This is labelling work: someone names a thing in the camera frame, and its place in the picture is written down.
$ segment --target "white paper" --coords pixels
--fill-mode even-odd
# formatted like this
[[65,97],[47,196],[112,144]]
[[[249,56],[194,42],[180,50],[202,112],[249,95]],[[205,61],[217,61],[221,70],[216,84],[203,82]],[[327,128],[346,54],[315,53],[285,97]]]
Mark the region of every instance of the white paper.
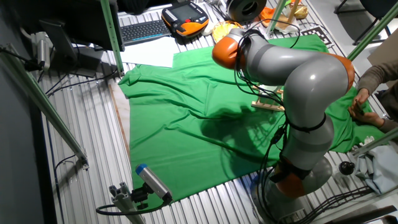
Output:
[[162,37],[150,42],[127,46],[120,52],[122,62],[160,67],[173,67],[173,57],[178,47],[172,37]]

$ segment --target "person's hand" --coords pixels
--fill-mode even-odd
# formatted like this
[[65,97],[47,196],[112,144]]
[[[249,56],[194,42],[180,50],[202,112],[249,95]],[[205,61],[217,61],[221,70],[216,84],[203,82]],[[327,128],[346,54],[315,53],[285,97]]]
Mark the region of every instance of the person's hand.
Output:
[[348,108],[348,111],[354,119],[357,119],[360,122],[371,124],[377,128],[381,128],[381,126],[383,126],[384,124],[384,120],[380,118],[379,115],[375,112],[365,113],[361,115],[361,113],[356,111],[355,108],[352,106]]
[[358,94],[354,97],[352,107],[355,108],[356,102],[358,101],[358,106],[360,107],[369,98],[369,91],[365,88],[359,90]]

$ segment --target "computer monitor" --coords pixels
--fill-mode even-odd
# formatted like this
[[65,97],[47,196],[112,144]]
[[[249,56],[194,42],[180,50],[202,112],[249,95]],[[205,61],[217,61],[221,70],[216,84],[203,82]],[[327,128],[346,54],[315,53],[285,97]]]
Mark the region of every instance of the computer monitor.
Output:
[[[72,43],[92,43],[112,50],[100,0],[10,0],[8,3],[26,32],[47,33],[56,50],[50,69],[70,72],[77,68],[97,68],[103,52],[98,48],[95,51],[86,47],[76,49]],[[109,6],[119,50],[124,51],[116,0],[109,0]]]

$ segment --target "orange controller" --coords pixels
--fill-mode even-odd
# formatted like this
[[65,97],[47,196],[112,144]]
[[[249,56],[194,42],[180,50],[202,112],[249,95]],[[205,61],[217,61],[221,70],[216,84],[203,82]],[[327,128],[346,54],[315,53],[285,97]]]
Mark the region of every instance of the orange controller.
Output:
[[209,23],[204,10],[189,1],[163,9],[162,19],[173,33],[183,37],[198,35]]

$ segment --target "black knob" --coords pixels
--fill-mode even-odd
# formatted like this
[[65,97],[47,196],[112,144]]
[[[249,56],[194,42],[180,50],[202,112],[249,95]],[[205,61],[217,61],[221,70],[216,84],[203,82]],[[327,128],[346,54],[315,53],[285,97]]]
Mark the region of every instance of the black knob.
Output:
[[351,175],[354,172],[355,164],[344,161],[338,166],[338,170],[344,175]]

